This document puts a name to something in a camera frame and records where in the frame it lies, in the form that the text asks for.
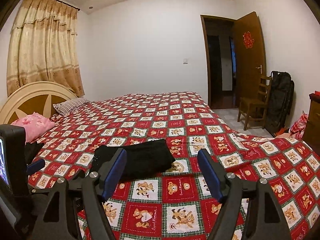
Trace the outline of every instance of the wooden cabinet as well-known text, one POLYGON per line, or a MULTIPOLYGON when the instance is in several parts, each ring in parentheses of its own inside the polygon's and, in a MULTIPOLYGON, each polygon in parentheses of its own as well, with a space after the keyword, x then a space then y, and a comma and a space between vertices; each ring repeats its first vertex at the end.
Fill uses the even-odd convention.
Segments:
POLYGON ((303 140, 320 156, 320 96, 309 95, 311 104, 303 140))

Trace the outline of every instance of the beige curtain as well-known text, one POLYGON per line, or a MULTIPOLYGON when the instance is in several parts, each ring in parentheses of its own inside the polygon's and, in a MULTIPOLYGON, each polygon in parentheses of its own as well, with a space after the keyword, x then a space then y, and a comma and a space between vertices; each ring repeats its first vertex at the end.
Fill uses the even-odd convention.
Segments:
POLYGON ((76 54, 77 9, 56 0, 23 0, 13 24, 8 96, 23 85, 51 81, 83 96, 76 54))

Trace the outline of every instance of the black bag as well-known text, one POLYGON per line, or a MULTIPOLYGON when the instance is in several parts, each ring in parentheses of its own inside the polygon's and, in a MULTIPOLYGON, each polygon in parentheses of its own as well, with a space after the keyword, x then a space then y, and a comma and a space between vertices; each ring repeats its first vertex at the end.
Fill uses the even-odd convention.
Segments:
POLYGON ((287 72, 272 71, 272 84, 268 103, 266 130, 275 135, 284 127, 285 119, 290 114, 294 92, 294 82, 287 72))

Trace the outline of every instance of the wooden door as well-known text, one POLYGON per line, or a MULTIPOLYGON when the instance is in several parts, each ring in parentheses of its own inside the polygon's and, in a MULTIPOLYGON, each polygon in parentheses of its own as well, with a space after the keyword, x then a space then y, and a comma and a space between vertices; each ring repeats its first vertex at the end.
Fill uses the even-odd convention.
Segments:
POLYGON ((222 94, 222 67, 219 36, 207 35, 210 75, 211 75, 211 102, 222 94))
POLYGON ((235 21, 236 105, 240 98, 257 98, 261 74, 266 75, 266 55, 260 20, 252 12, 235 21))

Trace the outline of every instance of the red checkered bedspread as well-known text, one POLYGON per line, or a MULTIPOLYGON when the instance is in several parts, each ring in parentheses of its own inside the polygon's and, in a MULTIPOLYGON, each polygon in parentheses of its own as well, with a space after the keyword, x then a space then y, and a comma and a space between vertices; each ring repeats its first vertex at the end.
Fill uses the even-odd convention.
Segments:
MULTIPOLYGON (((29 177, 36 188, 52 187, 58 177, 70 178, 78 169, 88 171, 94 150, 102 144, 166 139, 176 158, 172 168, 155 178, 119 184, 104 203, 117 239, 206 239, 220 205, 200 173, 196 155, 201 148, 243 179, 267 178, 292 239, 301 239, 319 216, 318 156, 296 139, 260 138, 231 130, 196 93, 130 94, 91 103, 53 121, 56 127, 37 140, 45 145, 36 159, 43 158, 46 166, 29 177)), ((241 239, 246 209, 243 199, 234 240, 241 239)), ((82 212, 79 223, 90 239, 82 212)))

